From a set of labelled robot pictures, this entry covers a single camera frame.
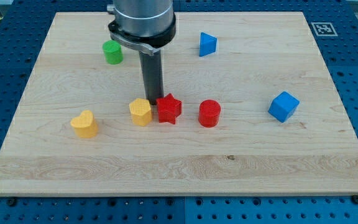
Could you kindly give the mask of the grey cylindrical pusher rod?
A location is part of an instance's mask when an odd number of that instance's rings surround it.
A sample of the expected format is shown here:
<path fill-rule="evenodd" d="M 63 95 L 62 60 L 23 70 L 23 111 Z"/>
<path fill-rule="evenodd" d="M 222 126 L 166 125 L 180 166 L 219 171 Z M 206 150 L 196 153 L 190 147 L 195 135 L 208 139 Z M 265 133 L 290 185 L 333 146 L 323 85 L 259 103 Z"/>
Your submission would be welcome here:
<path fill-rule="evenodd" d="M 150 56 L 139 52 L 145 96 L 151 105 L 157 104 L 157 99 L 163 97 L 163 73 L 160 51 Z"/>

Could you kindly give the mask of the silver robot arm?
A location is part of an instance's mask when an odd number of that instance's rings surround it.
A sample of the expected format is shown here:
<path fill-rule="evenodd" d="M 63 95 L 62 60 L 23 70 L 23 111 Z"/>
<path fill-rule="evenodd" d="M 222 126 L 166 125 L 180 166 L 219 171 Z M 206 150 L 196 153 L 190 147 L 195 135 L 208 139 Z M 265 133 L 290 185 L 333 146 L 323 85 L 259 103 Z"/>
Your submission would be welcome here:
<path fill-rule="evenodd" d="M 145 97 L 155 105 L 164 97 L 161 48 L 176 34 L 173 1 L 114 0 L 107 11 L 112 40 L 139 53 Z"/>

